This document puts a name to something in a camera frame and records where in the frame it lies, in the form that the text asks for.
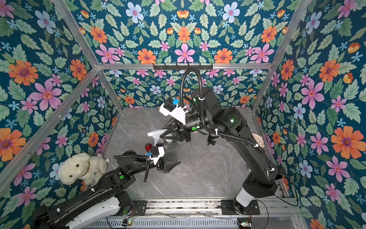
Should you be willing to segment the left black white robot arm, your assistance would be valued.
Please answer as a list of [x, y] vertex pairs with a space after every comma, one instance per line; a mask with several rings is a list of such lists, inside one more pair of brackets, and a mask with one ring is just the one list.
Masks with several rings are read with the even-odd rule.
[[117, 213], [131, 215], [135, 207], [126, 189], [135, 181], [134, 175], [156, 168], [169, 173], [179, 161], [165, 164], [157, 153], [138, 155], [126, 151], [113, 156], [118, 167], [105, 173], [94, 186], [75, 197], [53, 207], [41, 207], [33, 214], [32, 229], [81, 229], [93, 222]]

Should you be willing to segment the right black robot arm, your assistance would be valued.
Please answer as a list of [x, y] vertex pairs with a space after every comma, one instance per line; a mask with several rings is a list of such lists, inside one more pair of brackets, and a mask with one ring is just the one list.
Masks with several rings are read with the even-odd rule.
[[191, 141], [191, 133], [205, 130], [209, 137], [229, 142], [249, 166], [250, 174], [234, 199], [234, 210], [243, 214], [256, 198], [273, 196], [284, 168], [273, 163], [255, 140], [244, 116], [235, 107], [223, 109], [212, 89], [203, 85], [200, 71], [190, 68], [182, 76], [179, 100], [168, 98], [160, 112], [171, 116], [161, 139]]

